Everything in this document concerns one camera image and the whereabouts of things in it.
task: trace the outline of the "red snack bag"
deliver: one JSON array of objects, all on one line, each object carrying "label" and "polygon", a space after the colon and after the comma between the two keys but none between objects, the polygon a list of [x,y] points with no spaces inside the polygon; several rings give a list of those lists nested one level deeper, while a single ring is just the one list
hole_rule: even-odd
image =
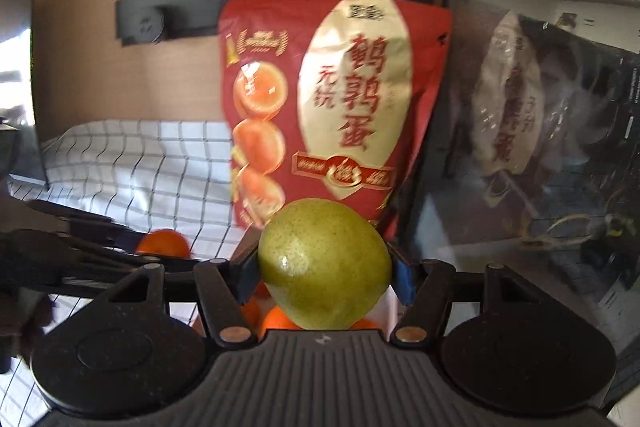
[{"label": "red snack bag", "polygon": [[405,0],[230,0],[218,29],[238,222],[263,227],[301,198],[378,219],[420,147],[450,24]]}]

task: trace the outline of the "orange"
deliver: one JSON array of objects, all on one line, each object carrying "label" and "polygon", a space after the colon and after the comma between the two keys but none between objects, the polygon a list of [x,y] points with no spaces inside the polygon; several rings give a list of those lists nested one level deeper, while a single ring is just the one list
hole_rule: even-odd
[{"label": "orange", "polygon": [[[273,308],[266,314],[262,321],[262,326],[258,331],[258,338],[264,337],[267,330],[301,330],[302,328],[294,323],[279,306]],[[364,317],[357,321],[350,330],[381,330],[382,328],[374,321]]]},{"label": "orange", "polygon": [[242,120],[233,130],[240,153],[234,158],[241,166],[251,165],[260,174],[269,174],[284,161],[284,137],[271,122]]},{"label": "orange", "polygon": [[382,328],[371,319],[364,317],[357,321],[350,330],[381,330]]},{"label": "orange", "polygon": [[265,318],[262,320],[260,331],[258,331],[258,338],[263,338],[267,330],[301,329],[302,328],[299,325],[294,324],[293,321],[284,314],[284,311],[282,311],[279,306],[276,306],[269,313],[267,313]]},{"label": "orange", "polygon": [[260,325],[260,306],[258,306],[258,301],[255,297],[251,297],[247,304],[240,308],[242,315],[244,315],[244,320],[246,320],[249,325],[257,330]]},{"label": "orange", "polygon": [[191,257],[191,248],[180,232],[161,229],[147,233],[136,248],[136,253],[188,259]]},{"label": "orange", "polygon": [[234,95],[252,117],[271,120],[287,100],[284,74],[269,62],[244,65],[236,77]]},{"label": "orange", "polygon": [[[252,329],[256,330],[260,324],[260,307],[258,301],[254,297],[251,297],[247,304],[240,308],[244,320],[246,320]],[[202,326],[202,319],[199,315],[196,316],[191,327],[204,337],[204,327]]]},{"label": "orange", "polygon": [[270,176],[260,174],[252,166],[240,169],[236,187],[245,210],[256,227],[263,227],[285,203],[282,187]]}]

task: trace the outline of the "pear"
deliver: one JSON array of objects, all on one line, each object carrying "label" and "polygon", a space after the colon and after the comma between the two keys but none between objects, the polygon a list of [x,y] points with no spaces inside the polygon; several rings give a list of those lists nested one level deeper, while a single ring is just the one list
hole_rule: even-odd
[{"label": "pear", "polygon": [[277,211],[260,236],[258,265],[278,306],[307,330],[348,329],[391,282],[380,234],[330,200],[293,201]]}]

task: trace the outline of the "reflected snack bag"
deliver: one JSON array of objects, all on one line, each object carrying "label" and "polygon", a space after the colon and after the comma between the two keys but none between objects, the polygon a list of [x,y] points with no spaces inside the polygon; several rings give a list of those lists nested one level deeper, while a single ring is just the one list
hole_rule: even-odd
[{"label": "reflected snack bag", "polygon": [[543,110],[536,51],[518,15],[509,12],[494,31],[472,97],[471,140],[483,176],[524,171],[538,144]]},{"label": "reflected snack bag", "polygon": [[376,221],[415,160],[450,15],[405,0],[230,0],[220,14],[242,226],[324,198]]}]

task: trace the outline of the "white checkered bedding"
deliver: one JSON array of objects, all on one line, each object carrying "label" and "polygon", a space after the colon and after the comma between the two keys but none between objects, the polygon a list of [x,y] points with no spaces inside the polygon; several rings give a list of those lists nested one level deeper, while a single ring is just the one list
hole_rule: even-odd
[{"label": "white checkered bedding", "polygon": [[[71,128],[48,142],[48,191],[12,184],[23,200],[47,200],[95,214],[140,232],[174,229],[198,259],[230,258],[242,229],[230,203],[231,137],[220,122],[106,120]],[[57,296],[54,325],[87,302]],[[172,317],[189,323],[194,303],[172,303]],[[47,407],[24,362],[0,375],[0,424],[28,427]]]}]

